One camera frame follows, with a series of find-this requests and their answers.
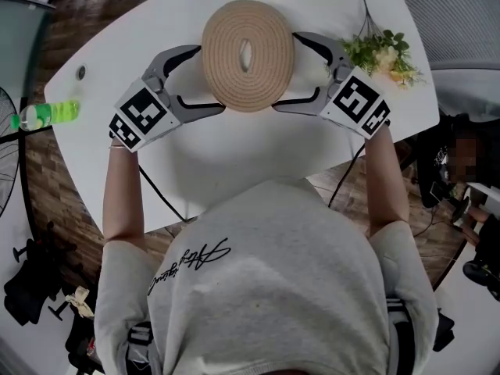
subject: plastic bottle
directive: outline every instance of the plastic bottle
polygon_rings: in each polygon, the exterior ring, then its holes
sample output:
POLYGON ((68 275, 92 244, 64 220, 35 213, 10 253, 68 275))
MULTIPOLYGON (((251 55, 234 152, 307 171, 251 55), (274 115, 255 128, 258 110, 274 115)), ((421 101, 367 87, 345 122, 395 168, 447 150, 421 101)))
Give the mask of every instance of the plastic bottle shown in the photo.
POLYGON ((11 117, 10 125, 14 130, 37 130, 53 123, 73 121, 79 111, 80 103, 77 100, 29 105, 18 116, 11 117))

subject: person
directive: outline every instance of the person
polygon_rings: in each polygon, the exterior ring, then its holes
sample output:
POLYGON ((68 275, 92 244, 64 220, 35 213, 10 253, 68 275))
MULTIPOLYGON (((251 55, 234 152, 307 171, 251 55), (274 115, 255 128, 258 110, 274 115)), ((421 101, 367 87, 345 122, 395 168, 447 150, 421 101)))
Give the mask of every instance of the person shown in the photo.
POLYGON ((464 193, 463 201, 463 207, 457 209, 453 215, 453 225, 462 231, 465 239, 477 252, 488 252, 493 256, 500 253, 500 221, 493 214, 472 206, 469 187, 464 193), (479 234, 470 227, 474 220, 483 224, 479 234))
POLYGON ((164 374, 386 374, 391 296, 422 370, 438 309, 387 125, 366 141, 369 239, 306 180, 272 180, 187 225, 159 268, 145 251, 138 157, 121 147, 109 154, 95 313, 106 374, 120 373, 117 351, 142 321, 164 374))

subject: wooden floor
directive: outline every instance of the wooden floor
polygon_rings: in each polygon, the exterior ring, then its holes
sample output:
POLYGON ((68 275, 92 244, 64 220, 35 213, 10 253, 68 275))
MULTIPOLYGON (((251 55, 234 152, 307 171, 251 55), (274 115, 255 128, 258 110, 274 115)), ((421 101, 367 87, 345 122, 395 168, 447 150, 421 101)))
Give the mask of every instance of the wooden floor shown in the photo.
MULTIPOLYGON (((43 90, 57 70, 80 47, 100 30, 144 0, 54 0, 57 10, 42 45, 37 66, 33 102, 45 100, 43 90)), ((405 146, 398 144, 398 151, 405 146)), ((45 228, 51 220, 55 235, 63 241, 75 243, 78 249, 71 253, 74 263, 82 263, 85 273, 92 279, 100 266, 102 235, 80 199, 71 176, 64 164, 57 141, 51 130, 31 135, 26 146, 27 177, 30 200, 36 224, 45 228)), ((325 202, 347 170, 348 163, 309 178, 325 202)), ((424 230, 430 223, 430 210, 422 207, 418 186, 411 183, 414 169, 408 168, 405 176, 411 205, 410 225, 413 233, 424 230)), ((366 208, 364 160, 360 159, 347 177, 333 208, 344 213, 363 231, 368 227, 366 208)), ((451 209, 441 203, 434 222, 447 221, 451 209)), ((161 259, 181 224, 149 234, 150 253, 161 259)), ((463 238, 446 222, 440 222, 416 238, 420 255, 432 283, 435 283, 459 248, 463 238)))

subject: gray t-shirt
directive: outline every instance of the gray t-shirt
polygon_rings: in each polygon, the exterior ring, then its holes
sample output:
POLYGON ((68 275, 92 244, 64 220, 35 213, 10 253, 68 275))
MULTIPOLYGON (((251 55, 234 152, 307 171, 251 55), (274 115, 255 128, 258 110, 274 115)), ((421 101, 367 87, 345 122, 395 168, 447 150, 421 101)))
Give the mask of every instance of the gray t-shirt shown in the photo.
POLYGON ((150 319, 164 374, 386 374, 386 294, 406 303, 415 373, 438 311, 407 223, 370 239, 309 183, 270 181, 201 216, 158 269, 122 241, 104 249, 95 317, 107 375, 128 330, 150 319))

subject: bottle cap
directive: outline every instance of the bottle cap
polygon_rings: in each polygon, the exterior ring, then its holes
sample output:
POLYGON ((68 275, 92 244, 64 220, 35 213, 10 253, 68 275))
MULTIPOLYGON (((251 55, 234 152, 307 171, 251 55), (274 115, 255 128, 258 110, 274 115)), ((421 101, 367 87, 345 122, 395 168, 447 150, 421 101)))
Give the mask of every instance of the bottle cap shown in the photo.
POLYGON ((19 116, 11 116, 10 117, 10 127, 14 130, 18 130, 20 125, 19 116))

